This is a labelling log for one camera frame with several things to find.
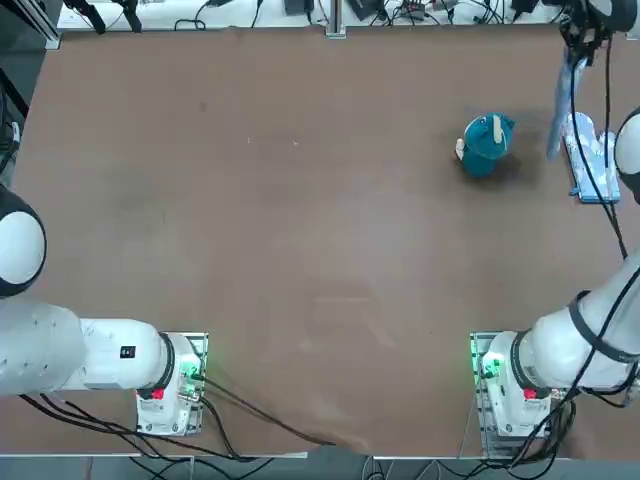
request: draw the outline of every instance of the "table surface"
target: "table surface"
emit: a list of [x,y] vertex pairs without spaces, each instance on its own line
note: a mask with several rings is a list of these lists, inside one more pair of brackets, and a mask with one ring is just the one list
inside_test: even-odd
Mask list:
[[[623,43],[616,128],[640,84],[640,50]],[[565,157],[544,158],[561,53],[545,27],[70,37],[47,54],[18,161],[16,191],[49,236],[28,295],[207,331],[210,374],[306,432],[456,456],[469,332],[527,328],[619,265],[600,207],[568,196]],[[603,63],[579,96],[598,125]],[[455,140],[491,110],[518,122],[513,154],[471,181]],[[633,208],[625,192],[631,247]],[[134,422],[132,392],[70,398]],[[0,406],[3,453],[130,451]],[[241,451],[309,447],[220,406]],[[464,455],[481,453],[471,418]],[[580,399],[566,454],[638,459],[639,427],[638,406]],[[193,441],[222,450],[211,422]]]

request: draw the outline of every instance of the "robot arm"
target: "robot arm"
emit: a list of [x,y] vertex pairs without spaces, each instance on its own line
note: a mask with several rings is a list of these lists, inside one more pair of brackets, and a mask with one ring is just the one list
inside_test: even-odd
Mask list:
[[[612,33],[640,35],[640,0],[570,0],[561,5],[568,12],[560,29],[571,68],[584,58],[590,64]],[[614,147],[620,178],[640,203],[640,108],[623,122]],[[532,434],[551,411],[552,389],[571,387],[594,348],[578,387],[615,390],[634,380],[640,360],[640,281],[628,284],[639,269],[637,251],[602,287],[578,294],[528,331],[501,332],[492,340],[481,371],[499,435]],[[604,336],[598,338],[623,291]]]
[[0,396],[135,389],[138,428],[195,433],[202,382],[192,374],[204,374],[204,358],[185,335],[130,319],[81,319],[65,308],[9,298],[36,280],[46,247],[37,213],[0,186]]

